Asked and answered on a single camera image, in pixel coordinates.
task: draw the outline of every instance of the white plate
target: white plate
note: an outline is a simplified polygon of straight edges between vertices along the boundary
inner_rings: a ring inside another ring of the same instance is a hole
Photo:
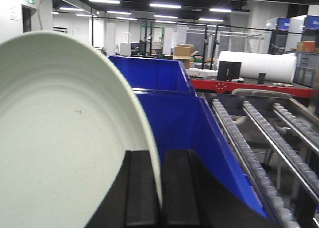
[[[82,228],[114,181],[125,150],[150,150],[150,125],[117,68],[60,32],[0,45],[0,224]]]

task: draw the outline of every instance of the blue tray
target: blue tray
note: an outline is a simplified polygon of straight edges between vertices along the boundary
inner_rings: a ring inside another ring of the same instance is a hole
[[[135,94],[151,124],[161,163],[169,149],[193,149],[229,191],[267,217],[203,98],[140,91]]]
[[[133,90],[195,96],[183,63],[175,60],[110,56]]]

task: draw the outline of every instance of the fluorescent light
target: fluorescent light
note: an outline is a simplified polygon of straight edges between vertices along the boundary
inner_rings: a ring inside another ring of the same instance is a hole
[[[86,17],[91,17],[92,15],[90,15],[90,14],[76,14],[76,16],[86,16]]]
[[[130,12],[114,11],[114,10],[108,10],[107,13],[122,14],[122,15],[132,15],[132,13],[130,13]]]
[[[76,10],[76,11],[84,11],[81,8],[74,8],[74,7],[60,7],[60,10]]]
[[[180,9],[181,8],[181,6],[179,6],[179,5],[158,4],[158,3],[151,3],[150,6],[163,7],[163,8],[174,8],[174,9]]]
[[[223,22],[224,21],[224,20],[220,20],[220,19],[210,19],[210,18],[200,18],[199,20],[215,21],[215,22]]]
[[[154,17],[161,17],[161,18],[172,18],[177,19],[177,16],[170,16],[170,15],[154,15]]]
[[[129,17],[117,17],[116,19],[122,19],[122,20],[137,20],[136,18],[129,18]]]
[[[176,21],[169,21],[169,20],[156,20],[155,22],[158,22],[158,23],[176,23]]]
[[[98,2],[98,3],[110,3],[110,4],[120,4],[119,0],[89,0],[90,2]]]
[[[231,10],[229,9],[220,9],[220,8],[211,8],[209,9],[210,11],[216,11],[216,12],[227,12],[227,13],[231,13]]]

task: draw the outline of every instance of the red workbench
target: red workbench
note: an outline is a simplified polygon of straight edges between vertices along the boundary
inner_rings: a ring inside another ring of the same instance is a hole
[[[310,98],[312,96],[312,88],[292,83],[292,87],[282,87],[273,85],[273,81],[265,81],[264,84],[257,84],[257,80],[244,78],[244,83],[226,82],[216,80],[216,77],[191,78],[195,89],[210,90],[223,94],[232,92],[234,89],[258,89],[284,92],[297,98]]]

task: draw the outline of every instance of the cardboard box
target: cardboard box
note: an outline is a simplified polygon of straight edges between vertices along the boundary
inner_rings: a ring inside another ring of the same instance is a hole
[[[184,63],[185,69],[189,69],[189,67],[190,67],[190,56],[178,56],[178,55],[174,55],[174,56],[173,56],[173,60],[182,61],[182,62]]]
[[[190,47],[176,46],[174,55],[177,56],[189,56],[191,54]]]
[[[316,50],[315,41],[301,41],[297,45],[297,51],[314,52]]]
[[[177,46],[179,47],[189,47],[190,48],[190,52],[194,52],[194,45],[191,44],[178,44]]]

